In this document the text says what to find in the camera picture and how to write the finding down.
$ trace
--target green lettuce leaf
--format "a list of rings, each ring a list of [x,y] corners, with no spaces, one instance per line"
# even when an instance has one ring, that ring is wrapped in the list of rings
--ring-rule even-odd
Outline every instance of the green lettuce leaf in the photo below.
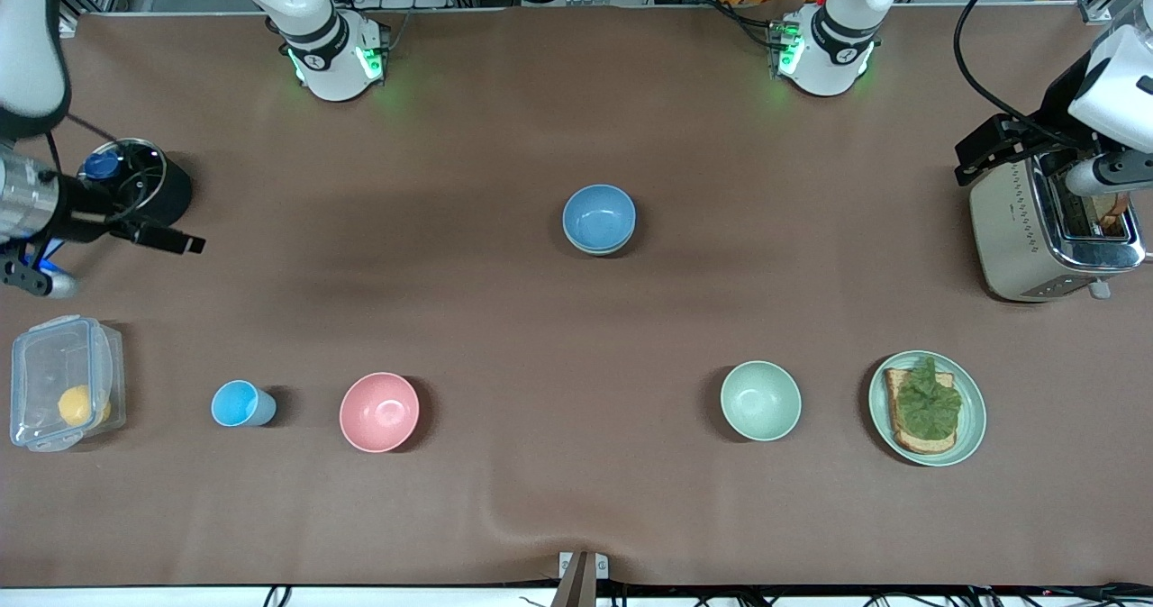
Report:
[[[911,369],[897,391],[897,414],[906,432],[926,441],[944,440],[957,429],[960,394],[936,381],[932,357]]]

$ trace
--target bread slice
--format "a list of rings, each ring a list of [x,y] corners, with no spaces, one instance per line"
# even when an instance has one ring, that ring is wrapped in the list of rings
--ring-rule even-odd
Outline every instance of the bread slice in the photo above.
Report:
[[[918,439],[905,430],[900,424],[900,414],[897,413],[897,394],[900,392],[902,384],[909,379],[910,370],[903,368],[886,368],[884,385],[889,389],[889,419],[892,421],[894,437],[897,444],[917,454],[941,454],[949,451],[957,444],[957,430],[952,430],[947,439],[940,441],[926,441]],[[937,382],[942,387],[952,388],[952,373],[937,373]]]

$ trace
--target blue cap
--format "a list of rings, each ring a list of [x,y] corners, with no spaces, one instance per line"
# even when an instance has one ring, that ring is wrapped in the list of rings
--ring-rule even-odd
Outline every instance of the blue cap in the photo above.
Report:
[[[84,159],[84,175],[89,179],[108,179],[120,170],[120,155],[114,150],[96,152]]]

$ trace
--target toaster control panel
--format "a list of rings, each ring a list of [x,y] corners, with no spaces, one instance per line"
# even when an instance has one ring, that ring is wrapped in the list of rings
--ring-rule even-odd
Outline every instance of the toaster control panel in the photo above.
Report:
[[[1090,283],[1100,278],[1099,276],[1086,276],[1083,273],[1070,273],[1058,276],[1022,294],[1034,299],[1055,299],[1068,297],[1069,294],[1088,286]]]

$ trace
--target sandwich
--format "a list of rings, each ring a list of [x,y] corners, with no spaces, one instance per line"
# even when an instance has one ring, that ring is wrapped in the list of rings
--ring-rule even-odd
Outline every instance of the sandwich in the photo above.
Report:
[[[912,369],[884,369],[897,444],[917,454],[942,454],[957,444],[960,394],[952,383],[952,374],[939,373],[932,357]]]

